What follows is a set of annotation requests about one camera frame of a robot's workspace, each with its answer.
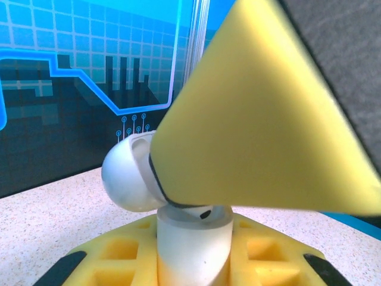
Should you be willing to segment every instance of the white plastic tube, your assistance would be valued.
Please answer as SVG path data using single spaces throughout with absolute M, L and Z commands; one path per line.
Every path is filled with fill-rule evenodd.
M 170 205 L 157 212 L 158 279 L 163 286 L 227 284 L 233 212 L 213 207 L 199 219 Z

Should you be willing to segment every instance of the speckled countertop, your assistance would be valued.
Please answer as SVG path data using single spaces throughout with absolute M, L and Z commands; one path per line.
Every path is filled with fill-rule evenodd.
M 354 286 L 381 285 L 381 241 L 320 213 L 234 211 L 319 249 Z M 0 285 L 33 285 L 72 248 L 151 213 L 115 206 L 100 169 L 1 199 Z

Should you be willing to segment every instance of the foam cone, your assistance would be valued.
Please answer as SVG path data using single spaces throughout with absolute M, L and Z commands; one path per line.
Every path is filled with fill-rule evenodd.
M 179 204 L 381 213 L 379 175 L 277 3 L 237 0 L 157 129 Z

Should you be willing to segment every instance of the blue grid pattern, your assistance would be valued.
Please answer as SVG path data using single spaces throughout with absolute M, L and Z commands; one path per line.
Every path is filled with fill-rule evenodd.
M 208 45 L 210 43 L 210 41 L 212 40 L 212 38 L 214 37 L 214 34 L 216 33 L 216 31 L 213 31 L 213 30 L 207 30 L 207 33 L 205 35 L 205 45 L 204 45 L 204 50 L 206 50 L 206 48 L 208 48 Z
M 140 58 L 139 80 L 166 102 L 171 75 L 175 25 L 81 0 L 5 0 L 0 2 L 0 48 L 55 51 L 70 56 L 95 83 L 104 83 L 105 56 L 114 57 L 113 87 L 119 88 L 120 57 L 129 59 L 127 87 L 132 88 L 132 58 Z M 183 83 L 188 29 L 181 27 L 174 96 Z M 3 82 L 8 88 L 23 83 Z M 45 83 L 36 83 L 44 96 Z

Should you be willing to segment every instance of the black rubber strip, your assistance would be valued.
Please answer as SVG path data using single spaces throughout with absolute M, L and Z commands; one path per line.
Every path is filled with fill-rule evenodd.
M 170 198 L 168 198 L 167 195 L 165 194 L 165 192 L 164 192 L 164 190 L 163 190 L 163 187 L 162 187 L 161 184 L 160 184 L 160 180 L 159 180 L 159 178 L 158 178 L 158 176 L 157 176 L 157 174 L 156 174 L 156 170 L 155 170 L 155 167 L 154 167 L 154 163 L 152 162 L 151 155 L 149 155 L 149 159 L 148 159 L 148 160 L 149 160 L 149 166 L 151 167 L 151 170 L 152 170 L 152 172 L 153 172 L 153 174 L 154 174 L 154 176 L 155 176 L 155 179 L 156 179 L 157 184 L 158 184 L 158 186 L 159 186 L 159 188 L 160 188 L 160 191 L 161 191 L 161 193 L 163 194 L 165 200 L 166 200 L 171 206 L 177 207 L 177 208 L 179 208 L 179 209 L 189 209 L 189 208 L 191 208 L 191 207 L 203 207 L 203 206 L 194 206 L 194 205 L 191 205 L 191 204 L 179 204 L 179 203 L 177 203 L 177 202 L 171 200 Z
M 333 265 L 320 257 L 306 253 L 303 255 L 308 264 L 327 286 L 352 286 Z
M 86 255 L 77 251 L 62 257 L 33 286 L 62 286 Z

